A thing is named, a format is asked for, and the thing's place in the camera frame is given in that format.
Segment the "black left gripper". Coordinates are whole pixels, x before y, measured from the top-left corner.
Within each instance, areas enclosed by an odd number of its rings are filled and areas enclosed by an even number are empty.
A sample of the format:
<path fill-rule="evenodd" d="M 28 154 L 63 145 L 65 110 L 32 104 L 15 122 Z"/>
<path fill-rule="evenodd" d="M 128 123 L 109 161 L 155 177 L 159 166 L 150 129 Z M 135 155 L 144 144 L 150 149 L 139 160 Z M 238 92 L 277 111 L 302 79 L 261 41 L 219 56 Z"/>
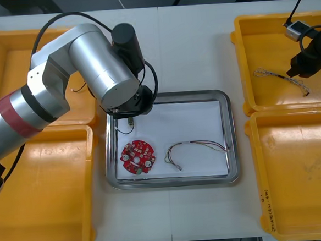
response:
<path fill-rule="evenodd" d="M 153 93 L 146 85 L 139 86 L 138 91 L 127 102 L 117 107 L 118 110 L 106 110 L 107 115 L 113 116 L 113 118 L 132 118 L 141 114 L 147 114 L 151 110 L 151 99 Z"/>

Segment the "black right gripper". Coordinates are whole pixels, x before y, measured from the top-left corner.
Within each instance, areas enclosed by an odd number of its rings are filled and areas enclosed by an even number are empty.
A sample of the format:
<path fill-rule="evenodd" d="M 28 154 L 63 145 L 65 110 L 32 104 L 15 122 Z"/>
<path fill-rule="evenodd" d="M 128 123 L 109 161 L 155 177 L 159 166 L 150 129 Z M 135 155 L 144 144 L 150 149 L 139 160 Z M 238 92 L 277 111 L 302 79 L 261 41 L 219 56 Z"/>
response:
<path fill-rule="evenodd" d="M 300 52 L 290 61 L 291 68 L 286 72 L 288 77 L 299 76 L 300 78 L 310 78 L 321 70 L 321 63 L 315 48 L 306 49 Z"/>

